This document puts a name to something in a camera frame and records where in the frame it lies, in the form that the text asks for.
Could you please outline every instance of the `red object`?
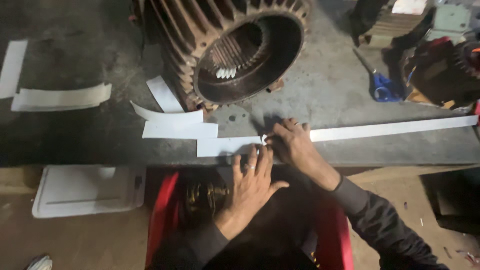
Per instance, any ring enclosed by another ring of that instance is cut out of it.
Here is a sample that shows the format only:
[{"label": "red object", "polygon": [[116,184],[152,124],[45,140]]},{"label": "red object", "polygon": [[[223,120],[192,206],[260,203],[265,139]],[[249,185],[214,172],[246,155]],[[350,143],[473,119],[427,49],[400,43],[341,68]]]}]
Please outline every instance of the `red object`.
[{"label": "red object", "polygon": [[[166,176],[158,191],[148,228],[146,267],[152,262],[162,239],[177,228],[179,201],[174,190],[178,176],[178,172]],[[353,270],[347,217],[333,199],[324,196],[319,201],[315,229],[318,235],[315,258],[320,269]]]},{"label": "red object", "polygon": [[162,239],[173,232],[178,226],[179,201],[174,194],[178,177],[178,172],[166,176],[158,191],[148,226],[146,267],[152,262],[153,254],[160,246]]},{"label": "red object", "polygon": [[316,264],[324,270],[353,270],[350,232],[343,209],[329,197],[322,198],[319,205],[315,226]]},{"label": "red object", "polygon": [[[480,99],[477,100],[477,104],[475,105],[475,115],[480,115]],[[477,125],[480,126],[480,119],[477,120]]]}]

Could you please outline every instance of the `left hand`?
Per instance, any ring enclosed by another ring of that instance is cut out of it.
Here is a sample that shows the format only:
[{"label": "left hand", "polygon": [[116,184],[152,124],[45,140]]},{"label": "left hand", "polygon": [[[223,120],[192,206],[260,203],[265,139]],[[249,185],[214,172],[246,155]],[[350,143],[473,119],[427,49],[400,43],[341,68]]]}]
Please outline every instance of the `left hand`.
[{"label": "left hand", "polygon": [[280,188],[288,187],[284,181],[271,183],[273,150],[270,146],[252,145],[245,172],[240,169],[240,155],[236,155],[232,165],[233,196],[232,204],[222,210],[215,218],[215,225],[221,233],[231,240],[237,236],[270,197]]}]

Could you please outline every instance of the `right hand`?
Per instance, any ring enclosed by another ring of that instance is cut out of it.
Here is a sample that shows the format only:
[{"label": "right hand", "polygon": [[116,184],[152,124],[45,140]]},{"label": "right hand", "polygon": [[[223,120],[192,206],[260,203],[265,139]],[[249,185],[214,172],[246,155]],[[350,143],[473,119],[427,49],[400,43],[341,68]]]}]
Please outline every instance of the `right hand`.
[{"label": "right hand", "polygon": [[276,123],[265,142],[271,145],[283,162],[310,177],[325,190],[335,190],[340,174],[318,153],[310,140],[310,125],[298,124],[295,118]]}]

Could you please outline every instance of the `person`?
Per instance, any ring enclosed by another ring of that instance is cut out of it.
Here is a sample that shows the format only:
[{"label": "person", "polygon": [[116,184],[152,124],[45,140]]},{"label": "person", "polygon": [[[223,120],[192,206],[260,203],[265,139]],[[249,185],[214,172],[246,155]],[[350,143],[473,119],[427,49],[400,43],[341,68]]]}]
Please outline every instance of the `person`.
[{"label": "person", "polygon": [[310,140],[307,123],[283,119],[265,142],[267,146],[252,147],[244,171],[241,157],[234,157],[231,204],[211,224],[177,233],[162,243],[149,270],[202,269],[222,251],[277,190],[289,186],[284,181],[271,183],[274,152],[335,198],[353,230],[379,253],[380,269],[448,269],[437,263],[431,248],[404,224],[392,204],[342,177],[322,158]]}]

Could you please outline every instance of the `blue scissors handle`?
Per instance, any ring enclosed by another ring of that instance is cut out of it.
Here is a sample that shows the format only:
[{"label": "blue scissors handle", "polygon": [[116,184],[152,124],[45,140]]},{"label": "blue scissors handle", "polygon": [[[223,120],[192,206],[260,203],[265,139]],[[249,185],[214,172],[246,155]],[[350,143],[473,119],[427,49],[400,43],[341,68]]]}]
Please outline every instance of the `blue scissors handle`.
[{"label": "blue scissors handle", "polygon": [[375,87],[373,97],[376,101],[398,102],[403,100],[399,87],[391,80],[385,78],[382,74],[378,72],[373,73],[373,82]]}]

